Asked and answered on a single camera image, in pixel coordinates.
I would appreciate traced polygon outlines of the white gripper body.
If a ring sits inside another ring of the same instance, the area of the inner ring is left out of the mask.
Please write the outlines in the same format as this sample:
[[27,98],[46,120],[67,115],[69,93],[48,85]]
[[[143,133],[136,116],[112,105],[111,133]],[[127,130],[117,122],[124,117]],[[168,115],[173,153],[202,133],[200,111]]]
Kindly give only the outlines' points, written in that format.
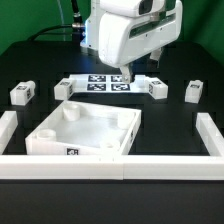
[[120,68],[180,35],[181,0],[100,0],[99,58]]

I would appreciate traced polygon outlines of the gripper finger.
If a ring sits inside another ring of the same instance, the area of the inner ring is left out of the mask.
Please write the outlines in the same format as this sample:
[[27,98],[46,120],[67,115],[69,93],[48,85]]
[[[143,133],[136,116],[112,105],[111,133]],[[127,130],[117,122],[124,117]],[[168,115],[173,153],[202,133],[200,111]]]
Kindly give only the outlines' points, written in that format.
[[120,68],[122,74],[122,81],[124,83],[133,82],[133,70],[131,65],[125,65]]
[[161,48],[158,48],[158,49],[152,51],[150,54],[150,59],[158,62],[162,56],[163,50],[164,50],[164,48],[161,47]]

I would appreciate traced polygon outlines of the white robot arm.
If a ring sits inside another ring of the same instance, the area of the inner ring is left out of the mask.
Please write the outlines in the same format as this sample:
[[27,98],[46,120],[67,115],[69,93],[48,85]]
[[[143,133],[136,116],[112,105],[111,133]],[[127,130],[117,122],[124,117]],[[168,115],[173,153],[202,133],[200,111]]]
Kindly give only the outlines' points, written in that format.
[[81,49],[102,63],[119,68],[125,83],[133,81],[131,64],[161,50],[181,31],[181,0],[91,0]]

